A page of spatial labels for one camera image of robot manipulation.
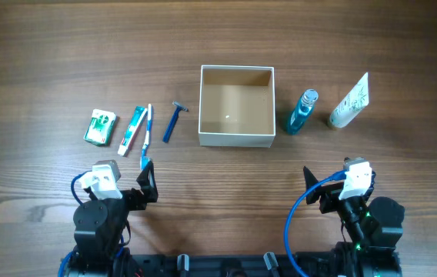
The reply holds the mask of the green white soap packet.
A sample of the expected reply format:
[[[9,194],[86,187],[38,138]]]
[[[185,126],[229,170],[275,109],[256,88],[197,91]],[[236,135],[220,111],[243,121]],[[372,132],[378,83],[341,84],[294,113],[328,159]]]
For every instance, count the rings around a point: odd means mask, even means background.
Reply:
[[[117,115],[114,112],[95,108],[84,140],[97,146],[108,145],[116,119]]]

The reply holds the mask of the white cardboard box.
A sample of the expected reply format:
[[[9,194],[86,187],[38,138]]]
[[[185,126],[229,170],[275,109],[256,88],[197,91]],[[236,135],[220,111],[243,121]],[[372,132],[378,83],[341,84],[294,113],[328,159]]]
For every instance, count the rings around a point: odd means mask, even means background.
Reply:
[[[201,67],[198,113],[201,146],[269,148],[275,135],[273,67]]]

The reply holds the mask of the small toothpaste tube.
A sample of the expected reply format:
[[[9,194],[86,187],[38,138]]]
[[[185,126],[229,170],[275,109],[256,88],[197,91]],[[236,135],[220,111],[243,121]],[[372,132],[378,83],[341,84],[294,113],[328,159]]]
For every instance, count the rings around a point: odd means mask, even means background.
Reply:
[[[121,144],[118,147],[118,154],[120,156],[127,156],[129,149],[132,147],[134,138],[138,134],[140,126],[147,115],[148,109],[142,106],[137,106],[133,116],[128,124],[127,129]]]

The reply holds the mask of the blue disposable razor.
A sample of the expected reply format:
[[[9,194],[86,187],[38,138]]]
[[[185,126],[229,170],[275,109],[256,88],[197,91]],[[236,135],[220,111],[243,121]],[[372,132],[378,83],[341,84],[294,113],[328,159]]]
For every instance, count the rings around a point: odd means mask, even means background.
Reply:
[[[167,129],[165,130],[165,134],[164,134],[163,139],[162,139],[162,141],[164,143],[169,142],[169,139],[171,138],[175,124],[178,121],[179,113],[181,111],[184,111],[184,112],[188,111],[188,108],[186,108],[184,105],[180,104],[179,102],[173,102],[172,104],[175,106],[175,111],[171,117],[171,120],[169,121]]]

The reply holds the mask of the white cosmetic tube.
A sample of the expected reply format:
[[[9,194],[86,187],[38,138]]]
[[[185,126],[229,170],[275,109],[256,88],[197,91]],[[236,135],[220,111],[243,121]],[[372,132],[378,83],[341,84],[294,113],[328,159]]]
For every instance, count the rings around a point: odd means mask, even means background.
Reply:
[[[331,128],[346,127],[369,104],[369,74],[366,72],[328,119]]]

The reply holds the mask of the blue white toothbrush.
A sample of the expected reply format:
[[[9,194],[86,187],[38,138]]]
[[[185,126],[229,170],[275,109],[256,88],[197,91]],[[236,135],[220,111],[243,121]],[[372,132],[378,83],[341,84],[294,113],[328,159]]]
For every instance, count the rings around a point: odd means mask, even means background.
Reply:
[[[151,130],[152,130],[152,117],[153,117],[153,106],[152,104],[148,105],[148,111],[147,111],[147,126],[145,131],[145,141],[142,146],[142,154],[140,158],[140,169],[143,170],[148,162],[151,160],[147,156],[147,151],[150,146],[151,141]]]

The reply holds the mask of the blue mouthwash bottle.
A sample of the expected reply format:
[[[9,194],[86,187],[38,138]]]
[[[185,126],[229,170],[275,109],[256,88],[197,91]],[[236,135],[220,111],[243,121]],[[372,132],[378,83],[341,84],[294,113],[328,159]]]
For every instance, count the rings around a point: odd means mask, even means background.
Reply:
[[[314,89],[307,89],[298,100],[295,109],[291,112],[286,129],[290,135],[296,135],[312,114],[319,94]]]

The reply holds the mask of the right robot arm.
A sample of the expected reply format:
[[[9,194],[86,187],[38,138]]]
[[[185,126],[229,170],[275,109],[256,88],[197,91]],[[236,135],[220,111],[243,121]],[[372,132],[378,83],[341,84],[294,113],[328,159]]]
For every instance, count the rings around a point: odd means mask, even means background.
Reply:
[[[401,276],[396,244],[403,235],[405,208],[388,197],[362,196],[339,199],[342,182],[320,186],[306,197],[308,205],[319,203],[322,214],[337,212],[341,230],[350,241],[337,242],[328,252],[297,252],[295,261],[309,276],[389,277]]]

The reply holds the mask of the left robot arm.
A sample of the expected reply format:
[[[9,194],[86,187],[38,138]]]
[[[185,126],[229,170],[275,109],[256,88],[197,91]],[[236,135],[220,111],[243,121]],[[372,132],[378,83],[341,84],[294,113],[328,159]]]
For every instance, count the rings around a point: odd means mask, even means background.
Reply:
[[[158,200],[154,165],[144,162],[136,182],[139,189],[120,190],[117,181],[121,174],[114,160],[97,162],[92,169],[77,175],[89,200],[78,203],[73,215],[75,247],[63,258],[58,276],[142,276],[142,267],[132,258],[129,239],[128,214],[146,209]]]

